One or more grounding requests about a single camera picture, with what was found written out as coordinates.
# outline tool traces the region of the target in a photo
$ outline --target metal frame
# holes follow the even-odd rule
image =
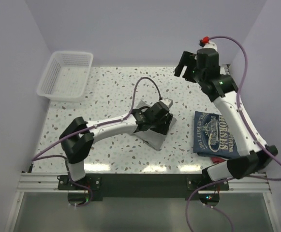
[[[56,193],[67,193],[67,192],[79,192],[81,190],[58,190],[58,175],[64,175],[66,173],[22,173],[17,191],[15,194],[15,199],[9,213],[7,224],[5,227],[5,232],[13,232],[15,224],[19,215],[21,204],[24,200],[25,192],[56,192]],[[258,176],[266,176],[266,174],[256,174]],[[229,181],[229,191],[221,191],[221,193],[262,193],[264,196],[264,201],[268,210],[270,221],[274,232],[281,232],[281,225],[278,220],[277,213],[275,211],[270,186],[267,180],[255,179],[245,177],[243,179],[231,180]],[[212,191],[199,191],[199,193],[212,193]]]

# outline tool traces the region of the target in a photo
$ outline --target gray floor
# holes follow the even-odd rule
[[[66,193],[27,193],[16,232],[188,232],[183,199],[105,198],[74,210]],[[218,207],[232,219],[236,232],[272,232],[262,194],[224,194]],[[230,232],[227,219],[192,202],[195,232]]]

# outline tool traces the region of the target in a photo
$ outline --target plastic bin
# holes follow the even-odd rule
[[[80,102],[93,61],[89,52],[54,52],[37,87],[37,94],[54,101]]]

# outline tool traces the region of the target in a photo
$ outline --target table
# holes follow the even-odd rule
[[[177,122],[162,149],[156,151],[135,136],[118,135],[94,144],[85,159],[87,173],[201,173],[212,165],[209,158],[193,153],[193,117],[195,111],[219,113],[197,84],[173,75],[174,67],[93,67],[82,102],[51,101],[38,151],[56,141],[71,121],[82,116],[86,121],[119,116],[131,106],[134,84],[142,76],[152,78],[163,97],[171,98],[171,113]],[[154,85],[143,80],[136,101],[158,101]],[[60,145],[47,155],[64,154]],[[32,172],[66,172],[62,159],[36,161]]]

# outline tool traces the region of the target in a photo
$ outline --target white speckled tabletop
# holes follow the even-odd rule
[[[134,84],[142,76],[151,77],[163,97],[171,98],[171,113],[177,122],[160,151],[131,135],[118,135],[94,144],[85,159],[87,173],[201,173],[212,165],[209,158],[193,153],[193,118],[195,111],[219,113],[197,84],[173,75],[174,67],[93,67],[82,102],[51,101],[38,151],[56,141],[75,117],[86,121],[119,116],[131,106]],[[138,87],[135,104],[159,100],[148,80]],[[47,155],[64,154],[60,145]],[[66,172],[60,158],[35,161],[32,172]]]

